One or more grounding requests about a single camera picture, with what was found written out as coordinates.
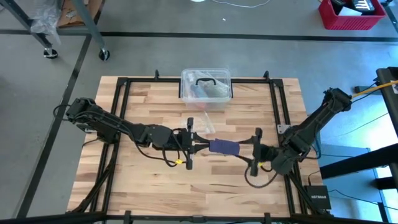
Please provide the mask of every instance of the wooden table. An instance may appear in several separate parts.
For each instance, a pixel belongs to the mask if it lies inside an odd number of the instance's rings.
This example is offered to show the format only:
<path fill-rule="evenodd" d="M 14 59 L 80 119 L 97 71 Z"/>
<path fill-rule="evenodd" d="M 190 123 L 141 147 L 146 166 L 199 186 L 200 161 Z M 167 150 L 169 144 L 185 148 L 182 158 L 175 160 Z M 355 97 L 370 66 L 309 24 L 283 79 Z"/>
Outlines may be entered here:
<path fill-rule="evenodd" d="M 95 100 L 106 111 L 111 109 L 117 79 L 102 77 L 99 84 Z M 294 78 L 283 81 L 291 122 L 299 124 L 307 117 L 299 81 Z M 216 133 L 203 137 L 240 141 L 250 138 L 255 128 L 260 127 L 263 130 L 262 143 L 276 146 L 269 86 L 234 84 L 233 91 L 234 98 L 225 111 L 208 112 Z M 119 96 L 116 114 L 119 114 L 123 92 Z M 133 123 L 162 124 L 170 128 L 184 128 L 188 117 L 194 117 L 195 124 L 200 123 L 203 112 L 187 109 L 177 96 L 178 83 L 132 83 L 125 118 Z M 283 118 L 278 94 L 277 98 L 280 117 Z M 95 134 L 88 134 L 85 141 L 95 138 Z M 96 141 L 83 148 L 69 210 L 75 208 L 94 185 L 102 146 L 102 142 Z M 150 156 L 161 157 L 161 153 L 153 148 L 143 148 L 143 151 Z M 252 146 L 241 146 L 240 155 L 252 157 L 251 153 Z M 176 154 L 168 152 L 167 156 L 174 160 Z M 193 170 L 186 170 L 185 165 L 169 168 L 163 161 L 139 154 L 130 139 L 123 135 L 116 163 L 108 214 L 123 215 L 125 210 L 131 210 L 134 215 L 263 217 L 264 212 L 269 212 L 272 217 L 290 216 L 283 177 L 278 176 L 263 189 L 252 188 L 244 180 L 246 164 L 233 156 L 214 154 L 205 149 L 195 155 Z M 317 161 L 307 159 L 300 163 L 303 184 L 307 184 L 309 174 L 318 170 Z M 260 170 L 258 177 L 250 177 L 249 180 L 259 185 L 273 175 L 273 171 L 265 173 Z M 311 178 L 313 184 L 322 184 L 319 173 Z M 292 186 L 295 209 L 300 212 L 297 191 Z M 101 208 L 102 201 L 101 192 L 98 208 Z"/>

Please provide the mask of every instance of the white cable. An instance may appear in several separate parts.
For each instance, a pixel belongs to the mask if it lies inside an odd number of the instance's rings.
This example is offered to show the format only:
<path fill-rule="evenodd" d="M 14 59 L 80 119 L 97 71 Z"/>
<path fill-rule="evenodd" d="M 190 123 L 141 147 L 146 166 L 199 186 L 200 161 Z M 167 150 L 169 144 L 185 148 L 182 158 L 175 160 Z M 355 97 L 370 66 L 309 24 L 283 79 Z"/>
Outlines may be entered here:
<path fill-rule="evenodd" d="M 232 4 L 232 3 L 229 3 L 229 2 L 220 2 L 220 1 L 217 1 L 217 0 L 212 0 L 213 2 L 217 2 L 217 3 L 220 3 L 220 4 L 229 4 L 230 6 L 238 6 L 238 7 L 245 7 L 245 8 L 255 8 L 255 7 L 259 7 L 259 6 L 263 6 L 263 5 L 266 5 L 266 4 L 268 4 L 271 0 L 267 0 L 266 2 L 264 2 L 264 3 L 261 3 L 261 4 L 258 4 L 258 5 L 255 5 L 255 6 L 241 6 L 241 5 L 238 5 L 238 4 Z"/>

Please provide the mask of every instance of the red bin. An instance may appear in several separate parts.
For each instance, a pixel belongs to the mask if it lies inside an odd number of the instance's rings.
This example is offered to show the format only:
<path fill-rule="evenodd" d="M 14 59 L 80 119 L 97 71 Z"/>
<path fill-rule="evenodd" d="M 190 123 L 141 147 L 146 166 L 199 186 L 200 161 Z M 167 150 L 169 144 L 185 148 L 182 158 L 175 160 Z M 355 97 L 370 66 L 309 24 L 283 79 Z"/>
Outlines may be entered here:
<path fill-rule="evenodd" d="M 376 13 L 371 16 L 338 16 L 333 10 L 330 0 L 323 0 L 318 10 L 323 25 L 331 30 L 369 30 L 386 16 L 379 0 L 371 0 Z"/>

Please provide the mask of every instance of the gray floor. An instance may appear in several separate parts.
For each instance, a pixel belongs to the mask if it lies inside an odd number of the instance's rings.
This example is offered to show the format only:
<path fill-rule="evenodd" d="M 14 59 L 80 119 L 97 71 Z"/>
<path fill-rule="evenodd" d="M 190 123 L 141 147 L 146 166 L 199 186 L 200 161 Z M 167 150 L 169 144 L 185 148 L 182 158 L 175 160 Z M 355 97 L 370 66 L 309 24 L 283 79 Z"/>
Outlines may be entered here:
<path fill-rule="evenodd" d="M 29 10 L 30 3 L 18 2 Z M 272 0 L 264 7 L 242 9 L 210 1 L 108 1 L 98 27 L 128 32 L 397 36 L 388 18 L 369 31 L 325 30 L 318 4 L 316 0 Z M 0 12 L 0 21 L 0 29 L 21 29 L 7 11 Z M 5 121 L 0 126 L 5 133 L 0 137 L 5 142 L 0 151 L 0 218 L 15 215 L 52 122 L 52 108 L 60 102 L 83 40 L 61 37 L 62 45 L 55 46 L 60 58 L 51 61 L 42 58 L 42 47 L 32 37 L 0 35 L 0 116 Z M 274 78 L 299 78 L 311 113 L 327 88 L 352 93 L 353 86 L 370 85 L 377 68 L 397 66 L 398 62 L 397 44 L 144 37 L 107 37 L 105 41 L 110 60 L 100 61 L 98 46 L 91 42 L 71 101 L 94 97 L 103 75 L 153 76 L 159 69 L 166 76 L 179 75 L 185 68 L 224 67 L 234 77 L 260 77 L 269 70 Z M 359 101 L 324 128 L 323 143 L 377 149 L 396 142 L 388 116 L 339 136 L 385 112 L 380 96 Z M 61 125 L 30 216 L 65 211 L 83 140 L 84 134 L 72 124 Z M 373 205 L 340 198 L 334 198 L 332 204 L 342 207 L 333 211 L 336 216 L 380 220 Z"/>

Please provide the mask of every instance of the purple cloth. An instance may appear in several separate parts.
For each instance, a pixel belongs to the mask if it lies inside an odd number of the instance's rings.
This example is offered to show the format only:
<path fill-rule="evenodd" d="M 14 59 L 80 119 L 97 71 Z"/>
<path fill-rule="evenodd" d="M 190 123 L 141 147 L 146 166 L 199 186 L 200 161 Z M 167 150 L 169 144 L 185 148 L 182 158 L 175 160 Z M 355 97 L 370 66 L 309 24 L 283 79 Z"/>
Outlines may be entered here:
<path fill-rule="evenodd" d="M 240 146 L 237 142 L 227 141 L 227 140 L 211 140 L 209 151 L 218 152 L 225 155 L 239 155 Z"/>

